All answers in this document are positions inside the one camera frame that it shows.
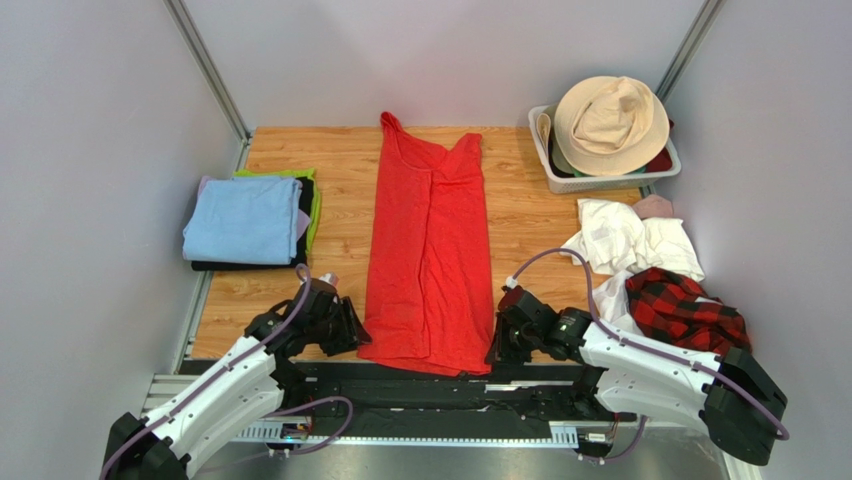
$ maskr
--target wood surface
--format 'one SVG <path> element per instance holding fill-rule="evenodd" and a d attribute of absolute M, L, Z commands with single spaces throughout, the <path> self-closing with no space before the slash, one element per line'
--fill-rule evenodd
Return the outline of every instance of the wood surface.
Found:
<path fill-rule="evenodd" d="M 452 147 L 468 132 L 482 134 L 482 170 L 491 243 L 494 302 L 506 277 L 536 253 L 562 245 L 576 233 L 578 198 L 633 204 L 639 191 L 612 190 L 554 195 L 527 128 L 415 127 L 409 132 Z M 259 128 L 246 168 L 255 172 L 317 169 L 322 212 L 309 264 L 314 276 L 334 271 L 340 294 L 352 297 L 364 320 L 367 264 L 373 230 L 376 177 L 382 134 L 379 128 Z M 595 285 L 606 277 L 595 275 Z M 588 310 L 583 269 L 559 255 L 542 258 L 520 277 L 521 284 L 555 310 Z M 202 313 L 194 358 L 220 358 L 252 318 L 298 289 L 293 270 L 217 272 Z M 309 346 L 301 359 L 326 359 Z M 334 360 L 355 360 L 355 352 Z M 534 361 L 550 362 L 536 354 Z"/>

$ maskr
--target beige hat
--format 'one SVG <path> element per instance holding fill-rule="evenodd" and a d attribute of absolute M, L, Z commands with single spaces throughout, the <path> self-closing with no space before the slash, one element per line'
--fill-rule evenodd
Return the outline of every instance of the beige hat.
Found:
<path fill-rule="evenodd" d="M 623 175 L 665 147 L 669 119 L 647 85 L 628 77 L 592 77 L 562 97 L 553 118 L 556 143 L 587 175 Z"/>

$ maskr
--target red sleeveless garment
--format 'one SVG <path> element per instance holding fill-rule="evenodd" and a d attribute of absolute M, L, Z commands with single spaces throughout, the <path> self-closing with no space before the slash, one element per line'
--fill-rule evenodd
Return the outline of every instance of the red sleeveless garment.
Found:
<path fill-rule="evenodd" d="M 381 117 L 384 143 L 358 356 L 442 375 L 485 374 L 494 331 L 479 134 L 452 150 Z"/>

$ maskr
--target white plastic basket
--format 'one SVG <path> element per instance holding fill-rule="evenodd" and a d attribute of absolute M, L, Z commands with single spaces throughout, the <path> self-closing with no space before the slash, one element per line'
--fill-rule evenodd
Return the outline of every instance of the white plastic basket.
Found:
<path fill-rule="evenodd" d="M 547 146 L 542 144 L 535 128 L 535 119 L 547 108 L 547 105 L 535 107 L 530 110 L 530 130 L 533 134 L 533 142 L 538 152 L 541 166 L 547 174 L 547 186 L 553 193 L 574 193 L 588 190 L 612 190 L 616 188 L 642 188 L 665 177 L 673 177 L 680 173 L 680 158 L 674 148 L 671 139 L 666 142 L 666 149 L 672 157 L 672 168 L 665 172 L 634 173 L 630 175 L 615 175 L 610 177 L 577 177 L 560 178 L 553 174 L 550 162 L 547 161 Z"/>

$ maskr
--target white cloth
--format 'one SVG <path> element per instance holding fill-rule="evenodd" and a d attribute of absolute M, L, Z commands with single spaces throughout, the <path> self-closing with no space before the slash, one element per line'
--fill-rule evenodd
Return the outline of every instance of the white cloth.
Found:
<path fill-rule="evenodd" d="M 628 205 L 608 200 L 584 198 L 577 204 L 583 228 L 562 247 L 576 250 L 596 273 L 638 273 L 660 267 L 697 282 L 704 280 L 704 270 L 683 230 L 683 220 L 640 220 Z M 572 261 L 580 264 L 576 258 L 572 257 Z"/>
<path fill-rule="evenodd" d="M 610 277 L 598 288 L 592 291 L 592 298 L 598 306 L 601 320 L 611 323 L 625 332 L 644 335 L 636 325 L 636 320 L 630 315 L 630 304 L 627 300 L 627 288 L 624 282 L 633 276 L 633 272 L 622 270 Z"/>

